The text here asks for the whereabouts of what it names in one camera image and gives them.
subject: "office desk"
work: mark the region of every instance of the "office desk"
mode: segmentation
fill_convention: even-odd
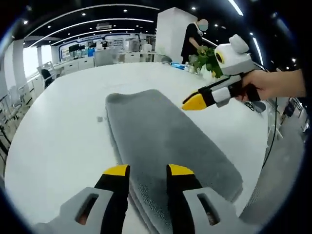
[[[17,129],[7,160],[5,186],[31,224],[59,214],[62,203],[116,165],[106,120],[105,98],[158,89],[174,104],[205,85],[200,76],[161,63],[125,63],[63,76],[32,105]],[[256,186],[264,160],[267,112],[252,112],[232,98],[186,114],[240,171],[243,191],[234,203],[241,214]],[[124,233],[148,233],[129,204]]]

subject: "face mask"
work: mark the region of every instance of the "face mask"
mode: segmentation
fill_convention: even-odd
[[[198,28],[201,30],[201,31],[206,31],[208,29],[208,25],[199,25]]]

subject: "folded towel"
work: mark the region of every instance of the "folded towel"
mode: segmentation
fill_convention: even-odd
[[[221,150],[157,90],[110,94],[108,122],[120,160],[131,166],[130,195],[152,233],[172,233],[166,165],[186,166],[203,187],[228,201],[242,190],[242,178]]]

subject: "potted plant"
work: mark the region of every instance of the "potted plant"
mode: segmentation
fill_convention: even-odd
[[[220,78],[223,74],[215,57],[215,50],[207,46],[200,46],[197,50],[198,56],[189,57],[190,64],[195,71],[205,76],[206,71],[211,72],[213,78]]]

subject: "green plant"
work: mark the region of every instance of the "green plant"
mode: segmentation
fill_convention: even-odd
[[[197,50],[198,56],[190,55],[189,61],[192,66],[194,66],[195,71],[203,66],[206,66],[208,71],[214,73],[216,78],[220,78],[223,74],[218,61],[215,57],[215,50],[213,48],[208,48],[207,46],[200,46]]]

